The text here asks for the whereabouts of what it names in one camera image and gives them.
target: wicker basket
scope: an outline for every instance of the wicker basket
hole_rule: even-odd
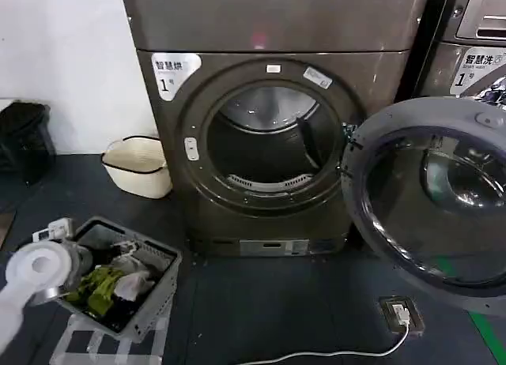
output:
[[[121,190],[159,199],[172,189],[158,138],[131,136],[115,141],[102,153],[100,160]]]

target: open door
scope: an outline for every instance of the open door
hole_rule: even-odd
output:
[[[506,112],[475,100],[407,100],[361,125],[342,163],[364,239],[412,284],[506,315]]]

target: green floor line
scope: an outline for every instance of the green floor line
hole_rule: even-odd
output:
[[[454,273],[450,262],[446,258],[438,258],[437,264],[446,274],[451,275]],[[499,338],[497,338],[496,334],[493,332],[492,326],[487,318],[477,312],[468,312],[468,314],[497,363],[499,365],[506,365],[506,348],[504,348]]]

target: door glass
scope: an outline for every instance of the door glass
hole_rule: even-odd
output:
[[[448,283],[506,271],[504,162],[465,138],[416,134],[379,149],[365,183],[375,229]]]
[[[227,100],[210,123],[210,158],[234,186],[260,193],[295,189],[311,182],[335,146],[344,144],[332,113],[292,88],[247,89]]]

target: floor outlet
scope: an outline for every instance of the floor outlet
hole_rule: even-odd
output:
[[[398,322],[395,309],[402,306],[410,312],[410,334],[421,335],[425,330],[425,324],[413,300],[407,296],[390,296],[379,299],[379,305],[383,315],[387,319],[388,328],[393,333],[402,333],[406,329]]]

